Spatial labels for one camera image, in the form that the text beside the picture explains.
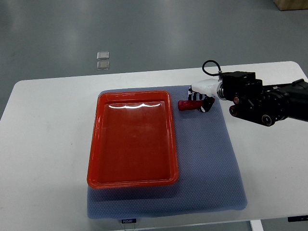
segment white table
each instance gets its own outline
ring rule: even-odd
[[[306,80],[293,62],[222,70],[256,72],[264,85]],[[87,217],[86,177],[98,94],[108,89],[190,85],[205,78],[210,77],[194,68],[18,82],[0,121],[0,230],[123,229],[119,220]],[[232,117],[231,104],[221,101],[247,207],[141,218],[137,229],[308,214],[308,123],[288,118],[268,128]]]

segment screw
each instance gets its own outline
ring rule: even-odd
[[[239,97],[235,96],[234,99],[233,99],[233,102],[234,102],[235,104],[239,104],[239,103],[240,103]]]

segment red handle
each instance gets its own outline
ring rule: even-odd
[[[203,100],[180,100],[178,108],[180,111],[195,110],[202,106]]]

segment concrete floor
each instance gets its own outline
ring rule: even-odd
[[[16,82],[295,61],[308,75],[308,10],[271,0],[0,0],[0,116]],[[96,53],[110,69],[96,70]],[[287,218],[265,231],[308,230]],[[166,230],[250,230],[248,222]]]

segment red object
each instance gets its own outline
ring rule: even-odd
[[[203,100],[180,100],[178,108],[180,111],[195,110],[202,106]]]
[[[88,185],[94,189],[169,185],[178,176],[168,92],[102,94],[97,101]]]

